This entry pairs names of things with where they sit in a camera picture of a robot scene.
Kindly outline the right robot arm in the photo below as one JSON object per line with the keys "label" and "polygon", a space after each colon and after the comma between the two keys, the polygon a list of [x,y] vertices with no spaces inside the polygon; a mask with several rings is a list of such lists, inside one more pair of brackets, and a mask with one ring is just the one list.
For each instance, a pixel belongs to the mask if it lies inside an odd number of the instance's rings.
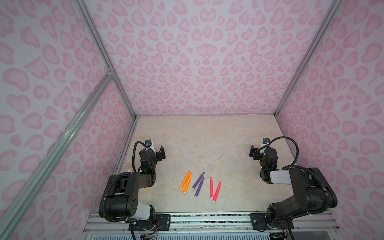
{"label": "right robot arm", "polygon": [[337,206],[336,194],[318,168],[289,165],[279,170],[277,150],[269,146],[259,149],[251,146],[249,156],[259,161],[263,182],[290,185],[293,190],[291,197],[270,204],[264,216],[250,214],[254,230],[264,232],[285,228],[290,231],[294,229],[295,219],[320,214]]}

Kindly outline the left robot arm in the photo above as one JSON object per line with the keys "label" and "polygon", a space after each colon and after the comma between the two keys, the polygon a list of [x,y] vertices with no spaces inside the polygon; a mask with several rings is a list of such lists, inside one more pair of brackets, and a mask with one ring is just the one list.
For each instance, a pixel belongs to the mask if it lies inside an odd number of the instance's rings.
{"label": "left robot arm", "polygon": [[156,213],[152,205],[139,202],[139,190],[154,186],[157,163],[166,158],[165,150],[154,152],[152,148],[141,150],[140,172],[124,172],[111,175],[99,205],[99,215],[108,222],[142,222],[152,226]]}

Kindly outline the orange pen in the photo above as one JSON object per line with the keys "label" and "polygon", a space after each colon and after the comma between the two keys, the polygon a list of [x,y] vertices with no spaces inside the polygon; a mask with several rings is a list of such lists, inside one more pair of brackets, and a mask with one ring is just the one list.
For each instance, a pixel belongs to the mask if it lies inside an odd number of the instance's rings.
{"label": "orange pen", "polygon": [[192,178],[192,173],[189,173],[188,178],[187,178],[186,183],[185,183],[185,187],[184,187],[184,194],[186,194],[188,192],[191,178]]}
{"label": "orange pen", "polygon": [[183,182],[182,182],[182,184],[181,184],[181,186],[180,186],[180,190],[181,190],[181,191],[184,189],[184,187],[185,187],[185,185],[186,185],[186,183],[187,183],[187,180],[189,179],[190,173],[191,173],[191,172],[188,171],[188,173],[186,174],[186,176],[185,176],[185,178],[184,178],[184,180],[183,180]]}

